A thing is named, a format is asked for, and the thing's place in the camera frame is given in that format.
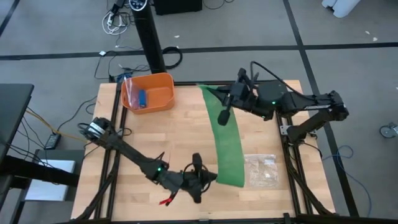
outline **plastic bag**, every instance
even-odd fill
[[[134,84],[132,78],[124,77],[123,85],[126,86],[127,90],[127,101],[129,102],[130,108],[139,109],[139,87]]]
[[[244,155],[246,184],[250,187],[276,187],[279,181],[275,159],[275,155]]]

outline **green fabric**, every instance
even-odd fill
[[[203,98],[205,99],[216,143],[218,164],[217,182],[243,187],[244,157],[234,111],[231,110],[231,116],[226,126],[219,125],[217,118],[224,108],[221,102],[207,89],[208,87],[216,88],[217,86],[199,85],[199,87],[203,92]]]

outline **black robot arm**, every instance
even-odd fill
[[[137,164],[145,177],[155,184],[170,190],[170,198],[160,202],[169,203],[174,199],[178,190],[187,191],[195,203],[201,202],[201,194],[217,178],[217,174],[210,172],[203,164],[199,153],[192,156],[192,163],[184,171],[174,172],[169,170],[169,164],[162,160],[162,154],[155,158],[148,158],[124,142],[115,131],[111,122],[106,118],[95,118],[86,128],[80,131],[87,140],[105,148],[117,150],[133,163]],[[193,165],[193,170],[186,169]]]
[[[335,91],[323,95],[303,95],[279,77],[277,80],[255,85],[257,77],[258,74],[249,78],[245,69],[241,68],[234,84],[219,86],[216,89],[208,88],[226,107],[218,117],[220,125],[226,125],[228,122],[231,107],[260,116],[264,121],[272,119],[274,112],[283,118],[290,118],[299,111],[318,110],[315,116],[304,123],[287,128],[289,141],[295,144],[303,140],[307,133],[323,127],[326,122],[342,121],[349,115],[343,100]]]

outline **orange plastic container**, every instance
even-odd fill
[[[156,73],[129,78],[134,86],[140,90],[145,90],[147,106],[141,109],[130,107],[127,96],[126,84],[122,84],[123,106],[135,114],[152,113],[157,111],[169,110],[174,106],[174,81],[168,73]]]

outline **wooden table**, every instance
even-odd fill
[[[299,81],[286,82],[301,91]],[[100,86],[94,117],[110,119],[115,88],[116,84]],[[120,104],[117,126],[121,110]],[[170,192],[149,182],[138,166],[122,156],[112,221],[275,218],[282,217],[285,212],[294,217],[276,120],[263,122],[261,118],[241,110],[234,110],[234,113],[244,154],[276,155],[279,175],[277,187],[250,187],[246,184],[245,187],[238,188],[214,182],[203,195],[201,204],[193,203],[189,194],[180,191],[170,206],[160,206],[159,202],[168,198]],[[308,119],[308,113],[300,112],[293,117],[293,122],[300,124],[306,119]],[[126,127],[132,129],[132,135],[124,137],[127,143],[145,156],[152,158],[165,151],[164,160],[170,161],[170,170],[183,169],[191,162],[192,154],[199,152],[207,168],[217,172],[213,132],[202,92],[196,86],[176,86],[175,106],[171,110],[142,115],[134,115],[129,111]],[[314,138],[307,138],[306,142],[317,145]],[[94,147],[92,145],[87,147],[86,153]],[[308,186],[319,201],[334,212],[318,151],[303,145],[300,146],[300,152]],[[97,192],[103,157],[104,150],[99,148],[85,159],[72,218],[81,214]],[[300,187],[297,186],[297,188],[302,211],[305,211]],[[108,194],[104,196],[103,216],[108,196]]]

